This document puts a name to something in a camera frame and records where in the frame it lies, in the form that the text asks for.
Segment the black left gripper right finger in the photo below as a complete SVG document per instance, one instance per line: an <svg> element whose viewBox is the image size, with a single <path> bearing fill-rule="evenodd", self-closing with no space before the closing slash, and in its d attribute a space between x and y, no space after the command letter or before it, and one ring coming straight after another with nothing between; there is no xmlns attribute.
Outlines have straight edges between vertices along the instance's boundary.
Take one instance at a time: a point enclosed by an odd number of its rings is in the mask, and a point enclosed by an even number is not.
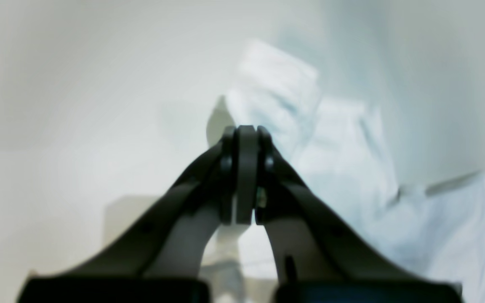
<svg viewBox="0 0 485 303"><path fill-rule="evenodd" d="M279 286L274 303L460 303L461 288L401 269L362 240L257 129L256 222L264 226Z"/></svg>

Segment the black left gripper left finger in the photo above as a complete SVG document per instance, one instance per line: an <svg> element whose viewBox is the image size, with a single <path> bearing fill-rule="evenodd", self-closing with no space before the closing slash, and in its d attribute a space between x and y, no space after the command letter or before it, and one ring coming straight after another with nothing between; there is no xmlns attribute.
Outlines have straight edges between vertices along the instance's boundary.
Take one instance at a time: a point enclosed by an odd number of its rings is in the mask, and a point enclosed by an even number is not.
<svg viewBox="0 0 485 303"><path fill-rule="evenodd" d="M198 279L203 253L233 222L237 130L193 161L119 238L91 259L53 276L30 278L20 303L208 303Z"/></svg>

